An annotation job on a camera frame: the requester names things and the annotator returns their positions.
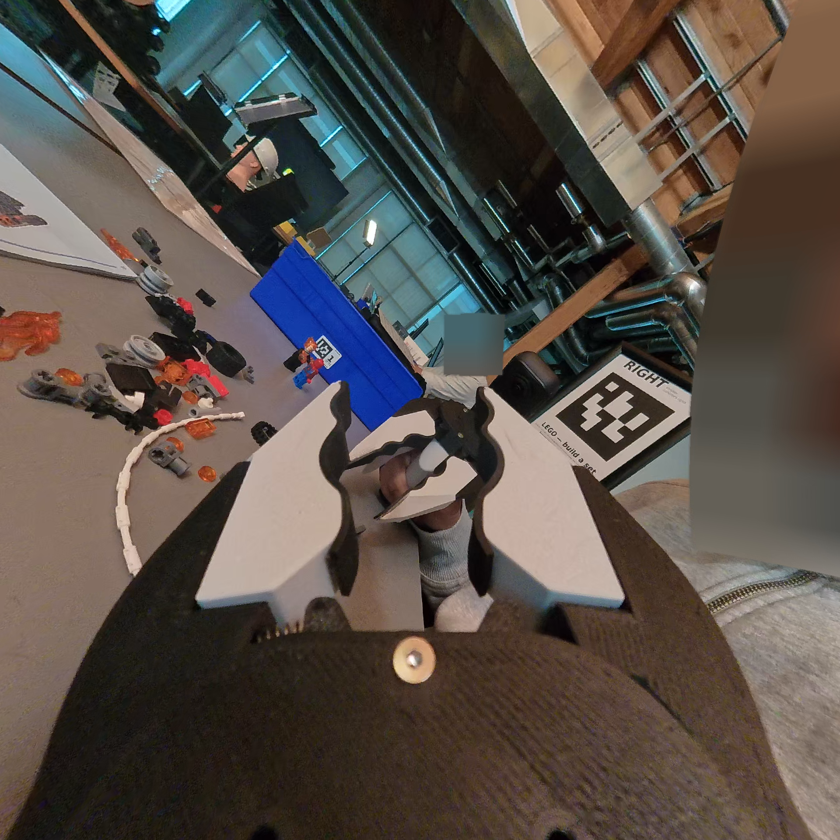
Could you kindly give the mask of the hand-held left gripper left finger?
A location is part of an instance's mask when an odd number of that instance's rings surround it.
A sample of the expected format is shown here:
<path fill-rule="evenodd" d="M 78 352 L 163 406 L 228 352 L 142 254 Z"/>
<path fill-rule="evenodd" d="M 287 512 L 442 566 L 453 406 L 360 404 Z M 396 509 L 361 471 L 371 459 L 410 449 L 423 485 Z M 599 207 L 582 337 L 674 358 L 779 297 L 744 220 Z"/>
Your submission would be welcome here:
<path fill-rule="evenodd" d="M 346 382 L 329 385 L 261 445 L 196 592 L 202 608 L 266 603 L 278 624 L 350 595 L 360 548 L 341 478 L 350 464 Z"/>

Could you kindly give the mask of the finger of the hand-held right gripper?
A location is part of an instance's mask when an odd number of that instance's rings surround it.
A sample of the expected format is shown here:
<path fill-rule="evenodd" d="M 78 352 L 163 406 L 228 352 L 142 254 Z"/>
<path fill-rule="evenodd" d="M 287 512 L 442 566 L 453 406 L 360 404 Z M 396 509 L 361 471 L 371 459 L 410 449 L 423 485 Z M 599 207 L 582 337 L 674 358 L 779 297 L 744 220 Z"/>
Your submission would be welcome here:
<path fill-rule="evenodd" d="M 350 451 L 347 469 L 367 468 L 376 460 L 404 450 L 424 451 L 441 435 L 437 424 L 444 401 L 437 397 L 413 400 L 367 435 Z"/>
<path fill-rule="evenodd" d="M 384 522 L 404 522 L 446 508 L 468 484 L 477 478 L 474 468 L 463 459 L 448 459 L 440 474 L 432 474 L 400 500 L 374 518 Z"/>

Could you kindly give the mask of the person's right forearm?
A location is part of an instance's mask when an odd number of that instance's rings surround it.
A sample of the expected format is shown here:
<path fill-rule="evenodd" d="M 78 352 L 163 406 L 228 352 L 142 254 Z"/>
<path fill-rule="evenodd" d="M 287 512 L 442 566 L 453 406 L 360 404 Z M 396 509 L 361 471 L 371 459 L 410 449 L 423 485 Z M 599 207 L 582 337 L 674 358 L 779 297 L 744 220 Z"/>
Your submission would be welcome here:
<path fill-rule="evenodd" d="M 472 521 L 458 499 L 445 508 L 411 520 L 418 543 L 418 571 L 426 624 L 441 633 L 479 630 L 492 605 L 469 579 L 468 550 Z"/>

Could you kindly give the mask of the dark grey lego technic connector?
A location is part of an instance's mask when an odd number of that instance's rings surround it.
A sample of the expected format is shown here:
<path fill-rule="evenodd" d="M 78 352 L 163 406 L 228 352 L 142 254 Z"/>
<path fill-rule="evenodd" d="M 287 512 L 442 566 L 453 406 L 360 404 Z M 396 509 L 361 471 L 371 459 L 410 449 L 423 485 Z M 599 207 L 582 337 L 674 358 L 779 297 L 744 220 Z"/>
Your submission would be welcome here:
<path fill-rule="evenodd" d="M 170 471 L 179 478 L 187 475 L 192 468 L 184 458 L 184 452 L 178 452 L 168 445 L 165 439 L 157 440 L 149 447 L 148 458 L 156 466 Z"/>

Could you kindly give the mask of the black wide lego tire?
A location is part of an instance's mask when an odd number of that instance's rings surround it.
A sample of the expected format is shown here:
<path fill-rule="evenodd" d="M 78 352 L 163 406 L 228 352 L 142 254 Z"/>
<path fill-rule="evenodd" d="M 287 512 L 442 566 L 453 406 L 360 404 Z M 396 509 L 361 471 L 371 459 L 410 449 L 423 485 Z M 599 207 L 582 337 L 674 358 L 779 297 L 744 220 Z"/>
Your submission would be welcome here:
<path fill-rule="evenodd" d="M 247 360 L 242 353 L 222 340 L 210 342 L 205 356 L 209 365 L 226 377 L 236 377 L 237 374 L 248 367 Z"/>

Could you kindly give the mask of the black hollow lego brick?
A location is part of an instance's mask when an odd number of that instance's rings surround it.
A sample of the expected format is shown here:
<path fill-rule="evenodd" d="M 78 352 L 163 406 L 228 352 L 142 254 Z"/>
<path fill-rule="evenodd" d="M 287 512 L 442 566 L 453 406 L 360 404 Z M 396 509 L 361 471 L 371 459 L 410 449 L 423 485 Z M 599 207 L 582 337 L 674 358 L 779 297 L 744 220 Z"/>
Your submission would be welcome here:
<path fill-rule="evenodd" d="M 174 361 L 183 363 L 188 360 L 202 360 L 201 354 L 191 344 L 169 333 L 153 332 L 149 338 L 164 352 L 165 357 Z"/>

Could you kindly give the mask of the dark lego plate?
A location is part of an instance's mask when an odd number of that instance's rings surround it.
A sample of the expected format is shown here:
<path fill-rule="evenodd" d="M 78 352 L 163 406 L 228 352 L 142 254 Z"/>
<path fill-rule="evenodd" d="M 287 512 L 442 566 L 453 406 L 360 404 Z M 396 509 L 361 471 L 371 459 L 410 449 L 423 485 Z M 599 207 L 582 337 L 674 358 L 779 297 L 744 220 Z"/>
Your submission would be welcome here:
<path fill-rule="evenodd" d="M 193 314 L 185 310 L 175 299 L 162 295 L 147 295 L 144 298 L 152 311 L 173 331 L 191 332 L 196 326 Z"/>

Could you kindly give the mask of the orange transparent lego flame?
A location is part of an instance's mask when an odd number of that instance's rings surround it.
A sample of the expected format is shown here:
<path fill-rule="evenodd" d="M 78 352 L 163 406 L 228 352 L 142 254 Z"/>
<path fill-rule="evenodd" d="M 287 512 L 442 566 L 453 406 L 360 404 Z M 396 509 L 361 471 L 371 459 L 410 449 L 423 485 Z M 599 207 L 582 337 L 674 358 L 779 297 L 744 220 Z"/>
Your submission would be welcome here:
<path fill-rule="evenodd" d="M 99 234 L 104 244 L 108 246 L 111 252 L 113 252 L 115 256 L 119 257 L 123 262 L 127 264 L 135 264 L 136 266 L 144 265 L 144 262 L 136 257 L 130 248 L 111 235 L 108 230 L 100 228 Z"/>
<path fill-rule="evenodd" d="M 1 361 L 19 352 L 33 356 L 60 341 L 60 311 L 15 311 L 1 317 Z"/>

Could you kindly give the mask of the lego instruction booklet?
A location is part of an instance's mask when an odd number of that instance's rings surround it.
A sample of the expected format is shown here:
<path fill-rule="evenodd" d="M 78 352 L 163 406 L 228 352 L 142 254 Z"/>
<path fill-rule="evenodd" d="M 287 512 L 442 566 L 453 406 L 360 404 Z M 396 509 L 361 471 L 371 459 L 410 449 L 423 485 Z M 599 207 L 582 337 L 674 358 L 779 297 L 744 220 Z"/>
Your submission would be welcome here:
<path fill-rule="evenodd" d="M 4 146 L 1 254 L 113 279 L 135 272 Z"/>

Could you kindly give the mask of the person's right hand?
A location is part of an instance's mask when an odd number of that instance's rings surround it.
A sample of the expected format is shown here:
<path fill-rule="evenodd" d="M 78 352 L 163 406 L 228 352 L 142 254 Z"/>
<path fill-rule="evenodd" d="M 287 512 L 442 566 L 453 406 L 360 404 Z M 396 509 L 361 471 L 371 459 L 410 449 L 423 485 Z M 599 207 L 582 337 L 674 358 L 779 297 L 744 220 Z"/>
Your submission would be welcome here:
<path fill-rule="evenodd" d="M 389 458 L 379 468 L 380 491 L 386 505 L 399 501 L 409 492 L 406 472 L 420 454 L 419 449 L 409 449 Z"/>

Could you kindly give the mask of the framed sign with marker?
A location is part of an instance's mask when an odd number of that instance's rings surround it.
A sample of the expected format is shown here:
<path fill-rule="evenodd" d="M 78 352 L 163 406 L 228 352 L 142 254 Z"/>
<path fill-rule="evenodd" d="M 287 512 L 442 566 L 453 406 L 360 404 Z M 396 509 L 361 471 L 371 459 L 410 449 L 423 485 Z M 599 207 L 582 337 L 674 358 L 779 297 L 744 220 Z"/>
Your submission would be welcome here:
<path fill-rule="evenodd" d="M 573 466 L 614 489 L 690 433 L 692 377 L 622 342 L 530 424 Z"/>

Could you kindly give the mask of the blue plastic bin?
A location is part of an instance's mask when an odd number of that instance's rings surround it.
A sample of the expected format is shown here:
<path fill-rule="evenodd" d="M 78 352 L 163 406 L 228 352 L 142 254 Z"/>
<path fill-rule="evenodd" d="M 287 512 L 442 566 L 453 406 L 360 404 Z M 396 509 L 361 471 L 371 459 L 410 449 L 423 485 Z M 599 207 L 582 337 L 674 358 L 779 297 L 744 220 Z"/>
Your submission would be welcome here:
<path fill-rule="evenodd" d="M 424 395 L 403 356 L 299 244 L 281 252 L 250 296 L 295 346 L 316 341 L 324 358 L 321 377 L 348 383 L 352 411 L 369 430 Z"/>

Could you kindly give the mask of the wooden ceiling beam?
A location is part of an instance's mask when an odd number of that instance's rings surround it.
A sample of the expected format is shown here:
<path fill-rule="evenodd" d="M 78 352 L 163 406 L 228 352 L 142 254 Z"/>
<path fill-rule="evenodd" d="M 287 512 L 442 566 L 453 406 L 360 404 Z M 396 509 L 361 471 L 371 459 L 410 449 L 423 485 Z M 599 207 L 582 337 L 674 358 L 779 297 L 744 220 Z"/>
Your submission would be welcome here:
<path fill-rule="evenodd" d="M 581 289 L 572 294 L 566 302 L 552 310 L 546 318 L 505 350 L 502 366 L 506 367 L 522 352 L 537 353 L 548 347 L 552 341 L 561 336 L 570 326 L 575 325 L 596 304 L 604 301 L 649 262 L 648 254 L 639 245 L 631 247 L 627 252 L 615 258 L 607 267 L 588 280 Z"/>

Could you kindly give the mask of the figure with white helmet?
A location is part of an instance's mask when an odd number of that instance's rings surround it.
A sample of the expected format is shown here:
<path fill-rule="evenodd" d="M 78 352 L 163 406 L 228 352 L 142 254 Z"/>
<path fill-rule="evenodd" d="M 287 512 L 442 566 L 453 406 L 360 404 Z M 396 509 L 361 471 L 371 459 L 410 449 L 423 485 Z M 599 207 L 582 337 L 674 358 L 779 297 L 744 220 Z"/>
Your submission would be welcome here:
<path fill-rule="evenodd" d="M 236 196 L 245 196 L 248 207 L 266 210 L 277 222 L 308 209 L 296 173 L 280 168 L 277 147 L 269 138 L 255 142 L 225 174 L 224 183 Z"/>

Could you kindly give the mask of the silver ventilation duct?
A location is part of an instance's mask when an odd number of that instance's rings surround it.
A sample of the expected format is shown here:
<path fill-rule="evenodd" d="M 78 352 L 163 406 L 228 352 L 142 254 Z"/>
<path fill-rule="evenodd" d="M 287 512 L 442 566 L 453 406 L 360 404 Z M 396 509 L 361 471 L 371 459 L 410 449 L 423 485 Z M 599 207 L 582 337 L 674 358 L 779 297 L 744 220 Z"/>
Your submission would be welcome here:
<path fill-rule="evenodd" d="M 599 220 L 621 224 L 659 275 L 695 276 L 697 268 L 654 202 L 660 176 L 550 3 L 453 5 Z"/>

